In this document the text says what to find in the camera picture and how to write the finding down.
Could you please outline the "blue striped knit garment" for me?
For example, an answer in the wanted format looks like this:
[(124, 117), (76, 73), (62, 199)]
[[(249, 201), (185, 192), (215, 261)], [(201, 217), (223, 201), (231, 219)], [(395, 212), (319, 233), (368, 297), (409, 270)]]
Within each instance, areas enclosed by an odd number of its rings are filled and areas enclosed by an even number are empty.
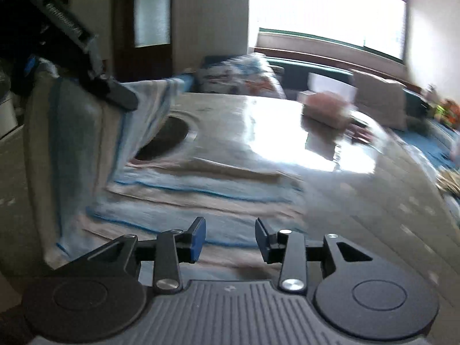
[[(256, 218), (302, 229), (300, 167), (255, 154), (244, 101), (187, 94), (180, 78), (125, 83), (139, 100), (124, 111), (40, 64), (26, 108), (26, 175), (45, 262), (58, 268), (123, 234), (149, 238), (202, 216), (218, 261), (255, 248)], [(171, 153), (135, 156), (174, 116), (189, 134)]]

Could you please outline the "dark wooden glass door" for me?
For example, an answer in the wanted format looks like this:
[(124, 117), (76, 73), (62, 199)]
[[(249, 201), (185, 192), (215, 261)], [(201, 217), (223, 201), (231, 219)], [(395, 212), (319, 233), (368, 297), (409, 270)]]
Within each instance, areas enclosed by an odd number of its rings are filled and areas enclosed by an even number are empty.
[(170, 77), (172, 0), (112, 0), (112, 39), (117, 80)]

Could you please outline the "butterfly print cushion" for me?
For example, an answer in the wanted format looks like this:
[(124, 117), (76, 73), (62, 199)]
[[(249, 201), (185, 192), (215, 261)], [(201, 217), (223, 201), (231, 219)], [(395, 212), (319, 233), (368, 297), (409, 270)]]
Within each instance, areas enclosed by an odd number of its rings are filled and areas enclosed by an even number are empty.
[(286, 98), (265, 55), (256, 52), (205, 65), (196, 79), (202, 93)]

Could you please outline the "pink small table item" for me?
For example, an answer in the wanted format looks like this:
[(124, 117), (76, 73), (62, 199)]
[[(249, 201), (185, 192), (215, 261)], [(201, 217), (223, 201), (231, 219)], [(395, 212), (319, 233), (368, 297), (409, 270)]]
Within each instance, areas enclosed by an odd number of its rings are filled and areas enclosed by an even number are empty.
[(374, 134), (369, 126), (357, 120), (354, 120), (347, 126), (346, 132), (351, 137), (352, 143), (370, 145), (374, 140)]

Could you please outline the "dark green sofa bench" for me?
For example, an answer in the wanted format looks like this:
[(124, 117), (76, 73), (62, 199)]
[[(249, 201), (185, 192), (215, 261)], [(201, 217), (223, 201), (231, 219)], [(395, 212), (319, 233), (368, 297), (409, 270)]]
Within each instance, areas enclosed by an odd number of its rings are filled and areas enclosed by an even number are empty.
[[(220, 58), (220, 61), (229, 59), (228, 58)], [(272, 67), (272, 63), (270, 59), (268, 59), (270, 66)], [(217, 62), (212, 63), (204, 63), (205, 65), (214, 64)], [(282, 66), (283, 72), (281, 74), (281, 78), (277, 77), (278, 81), (280, 82), (282, 89), (285, 92), (286, 99), (295, 101), (297, 99), (297, 93), (300, 91), (308, 90), (308, 77), (310, 73), (316, 73), (323, 76), (331, 77), (333, 79), (342, 81), (344, 83), (348, 83), (352, 85), (352, 73), (351, 72), (343, 72), (341, 70), (334, 71), (333, 69), (328, 71), (322, 66), (306, 66), (302, 64), (294, 64), (294, 63), (287, 63), (284, 62)], [(427, 112), (427, 103), (422, 101), (422, 99), (416, 95), (412, 95), (410, 99), (406, 96), (406, 117), (425, 117)]]

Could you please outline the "beige plain cushion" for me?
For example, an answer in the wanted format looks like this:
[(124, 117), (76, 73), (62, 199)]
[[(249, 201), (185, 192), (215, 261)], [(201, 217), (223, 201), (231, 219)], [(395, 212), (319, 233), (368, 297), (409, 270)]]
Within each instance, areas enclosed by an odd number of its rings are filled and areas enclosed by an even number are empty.
[(406, 96), (400, 82), (353, 70), (352, 84), (356, 88), (354, 104), (360, 112), (383, 127), (407, 130)]

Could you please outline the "orange plush toy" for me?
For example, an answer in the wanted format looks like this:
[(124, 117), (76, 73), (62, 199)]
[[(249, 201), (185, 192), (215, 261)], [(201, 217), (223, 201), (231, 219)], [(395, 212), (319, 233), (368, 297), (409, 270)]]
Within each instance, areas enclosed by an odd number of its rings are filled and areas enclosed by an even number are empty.
[(460, 121), (459, 105), (452, 100), (442, 101), (436, 107), (434, 118), (440, 122), (441, 125), (444, 125), (448, 128), (458, 128)]

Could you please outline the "white tissue box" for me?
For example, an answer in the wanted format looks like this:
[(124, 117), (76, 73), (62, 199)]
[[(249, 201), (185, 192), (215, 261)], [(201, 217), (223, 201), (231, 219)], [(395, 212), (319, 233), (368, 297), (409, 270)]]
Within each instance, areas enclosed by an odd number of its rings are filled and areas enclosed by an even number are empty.
[(348, 125), (357, 88), (316, 73), (308, 77), (308, 90), (298, 92), (297, 101), (303, 105), (304, 116), (323, 123), (333, 129), (344, 129)]

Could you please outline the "green framed window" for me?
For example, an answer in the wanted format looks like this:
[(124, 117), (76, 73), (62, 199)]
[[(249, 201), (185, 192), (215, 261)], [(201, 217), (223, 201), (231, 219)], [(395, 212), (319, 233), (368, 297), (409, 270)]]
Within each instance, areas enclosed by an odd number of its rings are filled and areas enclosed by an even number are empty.
[(345, 45), (402, 63), (407, 0), (252, 0), (258, 30)]

